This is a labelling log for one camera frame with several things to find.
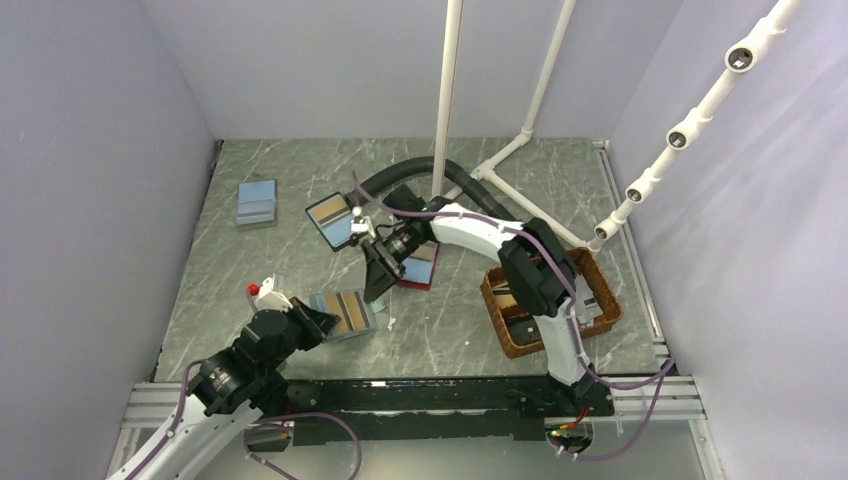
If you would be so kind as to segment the gold card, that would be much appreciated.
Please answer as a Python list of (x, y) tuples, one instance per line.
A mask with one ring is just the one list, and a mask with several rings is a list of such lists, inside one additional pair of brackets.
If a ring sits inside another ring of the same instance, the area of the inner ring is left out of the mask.
[(498, 288), (493, 291), (494, 303), (498, 310), (506, 310), (518, 306), (518, 301), (509, 288)]
[(332, 331), (333, 338), (365, 334), (374, 329), (373, 312), (359, 291), (345, 291), (324, 296), (326, 311), (341, 320)]

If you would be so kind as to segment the green card holder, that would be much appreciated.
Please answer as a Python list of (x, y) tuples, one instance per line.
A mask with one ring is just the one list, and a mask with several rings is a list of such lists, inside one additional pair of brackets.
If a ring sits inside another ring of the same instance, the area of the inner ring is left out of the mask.
[(340, 342), (373, 334), (379, 329), (372, 306), (364, 300), (363, 289), (319, 293), (310, 298), (310, 306), (339, 318), (327, 334), (327, 342)]

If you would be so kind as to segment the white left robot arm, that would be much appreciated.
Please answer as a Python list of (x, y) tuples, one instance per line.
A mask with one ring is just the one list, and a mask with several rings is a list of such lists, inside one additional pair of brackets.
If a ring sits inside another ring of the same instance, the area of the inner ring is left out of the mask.
[(230, 346), (187, 367), (176, 407), (113, 478), (190, 479), (258, 420), (315, 407), (316, 388), (294, 385), (278, 369), (321, 345), (339, 321), (297, 298), (255, 312)]

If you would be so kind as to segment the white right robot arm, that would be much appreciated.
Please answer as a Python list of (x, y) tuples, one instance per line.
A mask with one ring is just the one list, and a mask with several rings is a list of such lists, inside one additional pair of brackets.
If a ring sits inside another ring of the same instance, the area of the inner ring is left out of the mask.
[(454, 245), (498, 262), (513, 298), (536, 322), (546, 355), (557, 411), (574, 415), (590, 399), (590, 360), (577, 324), (577, 268), (546, 222), (497, 219), (473, 212), (443, 197), (418, 211), (400, 210), (378, 202), (363, 187), (365, 200), (401, 221), (392, 232), (371, 232), (360, 240), (366, 259), (365, 300), (371, 302), (399, 282), (410, 258), (427, 242)]

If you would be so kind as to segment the red card holder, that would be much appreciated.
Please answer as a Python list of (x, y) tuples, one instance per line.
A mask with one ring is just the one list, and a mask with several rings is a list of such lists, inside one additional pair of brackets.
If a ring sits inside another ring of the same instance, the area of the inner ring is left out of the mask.
[(438, 257), (439, 245), (427, 242), (415, 250), (402, 264), (405, 268), (398, 285), (406, 288), (430, 290)]

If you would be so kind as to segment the black card holder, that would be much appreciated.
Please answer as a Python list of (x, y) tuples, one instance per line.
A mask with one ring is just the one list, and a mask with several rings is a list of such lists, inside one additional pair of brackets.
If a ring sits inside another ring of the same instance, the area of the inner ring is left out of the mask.
[(333, 252), (353, 246), (368, 233), (362, 225), (354, 229), (353, 206), (339, 192), (306, 207), (305, 213)]

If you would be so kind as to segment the gold card in basket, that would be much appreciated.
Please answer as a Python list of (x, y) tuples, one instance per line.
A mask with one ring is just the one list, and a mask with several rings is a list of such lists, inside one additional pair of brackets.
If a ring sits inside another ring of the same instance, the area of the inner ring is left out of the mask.
[(498, 310), (506, 310), (518, 306), (518, 301), (509, 288), (498, 288), (493, 291), (494, 303)]

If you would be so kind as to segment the grey blue card holder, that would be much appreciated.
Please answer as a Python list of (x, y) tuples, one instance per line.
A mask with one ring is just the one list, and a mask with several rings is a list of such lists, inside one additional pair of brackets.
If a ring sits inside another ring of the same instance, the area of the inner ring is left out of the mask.
[(241, 183), (238, 186), (236, 225), (239, 227), (274, 223), (277, 220), (277, 181), (273, 179)]

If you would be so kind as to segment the black card in basket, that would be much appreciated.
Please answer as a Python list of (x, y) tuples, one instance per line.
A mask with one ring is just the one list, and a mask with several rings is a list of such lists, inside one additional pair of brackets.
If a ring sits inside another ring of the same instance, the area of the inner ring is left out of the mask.
[(532, 317), (511, 323), (508, 326), (508, 331), (512, 341), (518, 346), (531, 345), (541, 341), (541, 334), (535, 319)]

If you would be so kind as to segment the cards in basket right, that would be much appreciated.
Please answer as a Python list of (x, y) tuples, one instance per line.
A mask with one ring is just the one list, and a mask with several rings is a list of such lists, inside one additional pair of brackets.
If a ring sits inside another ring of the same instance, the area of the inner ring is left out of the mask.
[(595, 319), (602, 314), (602, 310), (592, 289), (579, 279), (576, 285), (576, 293), (579, 300), (576, 304), (576, 318), (581, 329), (589, 328), (595, 324)]

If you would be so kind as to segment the brown wicker basket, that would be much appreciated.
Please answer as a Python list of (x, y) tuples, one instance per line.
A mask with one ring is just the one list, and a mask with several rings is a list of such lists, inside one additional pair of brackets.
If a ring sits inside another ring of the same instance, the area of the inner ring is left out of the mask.
[[(575, 288), (579, 279), (583, 278), (584, 282), (592, 289), (602, 310), (602, 314), (595, 319), (593, 326), (584, 329), (579, 327), (581, 338), (588, 339), (611, 331), (622, 316), (622, 309), (615, 294), (610, 289), (607, 280), (588, 249), (574, 248), (569, 251), (569, 256), (577, 271)], [(508, 326), (532, 316), (519, 304), (517, 307), (498, 310), (493, 297), (493, 291), (498, 288), (509, 288), (509, 285), (502, 269), (494, 268), (484, 275), (480, 290), (504, 354), (510, 359), (516, 359), (542, 351), (544, 349), (542, 339), (540, 342), (526, 346), (518, 346), (512, 341)]]

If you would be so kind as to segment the white pvc pipe frame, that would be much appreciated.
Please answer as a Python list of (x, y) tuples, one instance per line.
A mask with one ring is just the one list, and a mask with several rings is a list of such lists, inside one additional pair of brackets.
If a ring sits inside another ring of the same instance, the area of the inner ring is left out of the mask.
[(539, 133), (545, 94), (556, 79), (557, 61), (577, 6), (576, 1), (564, 1), (558, 10), (550, 3), (536, 8), (544, 15), (542, 32), (521, 39), (517, 47), (497, 39), (495, 45), (506, 48), (505, 57), (498, 60), (494, 48), (483, 47), (482, 21), (471, 23), (470, 40), (463, 41), (462, 3), (447, 3), (432, 153), (446, 157), (453, 138), (499, 139), (501, 144), (479, 157), (471, 173), (504, 193), (521, 211), (546, 220), (567, 243), (583, 247), (585, 240), (555, 219), (548, 207), (520, 192), (505, 171), (506, 161), (527, 153)]

